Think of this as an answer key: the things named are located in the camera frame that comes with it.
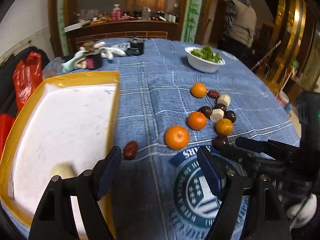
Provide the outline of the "white gloved hand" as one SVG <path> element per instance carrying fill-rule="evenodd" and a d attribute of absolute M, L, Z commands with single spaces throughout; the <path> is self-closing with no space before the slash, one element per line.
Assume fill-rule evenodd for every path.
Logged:
<path fill-rule="evenodd" d="M 304 198 L 298 204 L 295 204 L 286 211 L 286 216 L 290 220 L 290 230 L 301 228 L 308 224 L 316 214 L 317 197 L 315 194 L 310 194 L 308 198 Z"/>

